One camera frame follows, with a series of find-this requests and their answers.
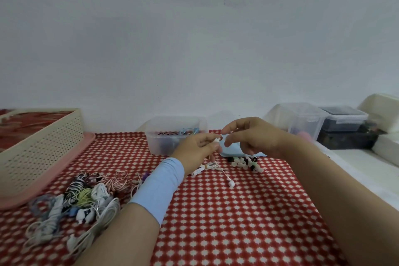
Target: blue pouch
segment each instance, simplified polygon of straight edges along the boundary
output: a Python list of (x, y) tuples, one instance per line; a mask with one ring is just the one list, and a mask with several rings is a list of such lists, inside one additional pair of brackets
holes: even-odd
[[(225, 147), (224, 146), (224, 141), (226, 139), (228, 135), (223, 135), (223, 140), (220, 141), (220, 146), (222, 147), (222, 152), (220, 153), (220, 155), (222, 157), (250, 157), (250, 155), (246, 155), (242, 152), (241, 148), (240, 148), (240, 143), (233, 143), (230, 145), (230, 147)], [(266, 157), (266, 155), (264, 153), (257, 153), (255, 155), (253, 155), (253, 157)]]

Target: hand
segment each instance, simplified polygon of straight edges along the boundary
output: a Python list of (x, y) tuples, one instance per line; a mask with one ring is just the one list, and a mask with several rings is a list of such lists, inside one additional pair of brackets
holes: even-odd
[(184, 167), (187, 175), (192, 173), (202, 164), (203, 160), (215, 151), (222, 152), (222, 148), (218, 142), (213, 142), (216, 138), (222, 138), (221, 135), (215, 133), (197, 133), (185, 138), (175, 149), (172, 158), (179, 160)]
[(297, 137), (287, 133), (258, 117), (242, 118), (227, 124), (222, 134), (231, 133), (225, 139), (225, 146), (240, 142), (243, 153), (254, 155), (258, 152), (277, 159), (284, 158), (286, 144)]

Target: forearm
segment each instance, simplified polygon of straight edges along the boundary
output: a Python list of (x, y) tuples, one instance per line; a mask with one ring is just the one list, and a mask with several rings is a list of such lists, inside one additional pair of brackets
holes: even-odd
[(351, 265), (399, 265), (396, 209), (304, 140), (284, 156)]
[(150, 263), (159, 228), (157, 220), (145, 208), (127, 204), (75, 265), (146, 266)]

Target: person's left arm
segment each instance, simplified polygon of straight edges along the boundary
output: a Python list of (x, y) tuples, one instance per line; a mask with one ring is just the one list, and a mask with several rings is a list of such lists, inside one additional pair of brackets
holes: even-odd
[(130, 203), (75, 265), (147, 266), (173, 193), (204, 158), (221, 151), (219, 143), (213, 142), (220, 137), (212, 133), (187, 137), (171, 158), (162, 161), (151, 173)]

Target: person's right arm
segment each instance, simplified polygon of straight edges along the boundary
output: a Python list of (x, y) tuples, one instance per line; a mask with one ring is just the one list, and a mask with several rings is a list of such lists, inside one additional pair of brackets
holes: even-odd
[(399, 265), (399, 212), (315, 145), (257, 117), (228, 124), (225, 145), (285, 159), (352, 266)]

